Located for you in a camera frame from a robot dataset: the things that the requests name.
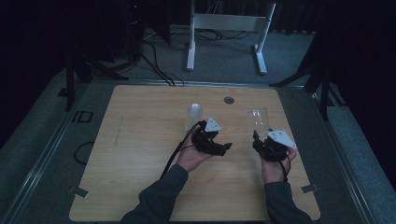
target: gray sleeve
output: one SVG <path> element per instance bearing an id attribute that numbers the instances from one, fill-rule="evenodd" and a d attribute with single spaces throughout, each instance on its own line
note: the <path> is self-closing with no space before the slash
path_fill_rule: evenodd
<path id="1" fill-rule="evenodd" d="M 125 214 L 121 224 L 168 223 L 178 194 L 189 178 L 181 166 L 173 165 L 163 179 L 157 180 L 139 194 L 137 207 Z"/>
<path id="2" fill-rule="evenodd" d="M 272 223 L 312 223 L 311 217 L 295 205 L 291 195 L 290 183 L 265 184 L 264 190 L 268 215 Z"/>

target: small round object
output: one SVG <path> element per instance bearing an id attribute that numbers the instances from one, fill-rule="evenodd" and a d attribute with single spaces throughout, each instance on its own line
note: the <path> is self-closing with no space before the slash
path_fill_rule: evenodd
<path id="1" fill-rule="evenodd" d="M 231 105 L 233 104 L 233 102 L 235 102 L 235 99 L 231 96 L 226 96 L 224 97 L 224 103 L 226 103 L 227 105 Z"/>

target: right hand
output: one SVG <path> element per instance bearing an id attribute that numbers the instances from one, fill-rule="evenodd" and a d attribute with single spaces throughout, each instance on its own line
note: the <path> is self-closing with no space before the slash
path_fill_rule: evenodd
<path id="1" fill-rule="evenodd" d="M 288 157 L 282 161 L 283 166 L 285 167 L 286 172 L 290 169 L 290 161 L 294 160 L 297 157 L 297 152 L 291 147 L 288 147 Z M 264 184 L 269 184 L 273 182 L 282 182 L 285 178 L 282 170 L 282 166 L 278 161 L 267 161 L 262 156 L 260 156 L 262 160 L 262 180 Z"/>

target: black equipment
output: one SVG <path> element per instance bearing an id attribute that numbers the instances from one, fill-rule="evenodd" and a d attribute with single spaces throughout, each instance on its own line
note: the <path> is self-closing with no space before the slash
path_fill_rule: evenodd
<path id="1" fill-rule="evenodd" d="M 288 148 L 271 137 L 267 137 L 264 142 L 260 140 L 256 131 L 253 133 L 253 148 L 268 161 L 283 161 L 288 156 Z"/>
<path id="2" fill-rule="evenodd" d="M 200 128 L 195 132 L 191 139 L 198 151 L 214 156 L 224 156 L 225 152 L 230 149 L 232 143 L 227 143 L 225 145 L 215 143 L 213 139 L 219 132 L 206 132 L 205 127 L 207 122 L 203 120 L 199 123 Z"/>
<path id="3" fill-rule="evenodd" d="M 218 135 L 219 132 L 206 132 L 205 127 L 206 127 L 207 122 L 205 120 L 198 121 L 196 124 L 190 128 L 190 130 L 187 132 L 186 136 L 184 137 L 183 141 L 181 141 L 175 151 L 173 152 L 171 158 L 169 158 L 168 163 L 166 163 L 165 168 L 163 169 L 163 174 L 161 175 L 160 179 L 162 179 L 165 174 L 168 172 L 169 167 L 172 164 L 172 161 L 175 159 L 175 156 L 177 153 L 181 150 L 183 150 L 186 147 L 182 147 L 184 142 L 186 142 L 186 139 L 190 136 L 192 131 L 199 125 L 200 128 L 194 133 L 194 135 L 191 138 L 191 141 L 193 142 L 192 146 L 195 146 L 198 151 L 204 152 L 206 154 L 211 154 L 214 156 L 223 156 L 225 152 L 230 149 L 232 143 L 227 143 L 225 145 L 220 145 L 217 144 L 213 141 L 213 139 Z"/>

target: left hand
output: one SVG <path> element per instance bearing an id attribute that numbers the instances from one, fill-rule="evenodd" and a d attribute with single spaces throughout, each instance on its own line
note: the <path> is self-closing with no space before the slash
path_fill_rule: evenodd
<path id="1" fill-rule="evenodd" d="M 191 137 L 197 130 L 198 128 L 192 131 L 190 136 L 186 139 L 183 145 L 184 149 L 179 152 L 176 161 L 176 164 L 183 167 L 187 172 L 195 170 L 203 161 L 213 157 L 213 155 L 198 151 L 193 145 Z"/>

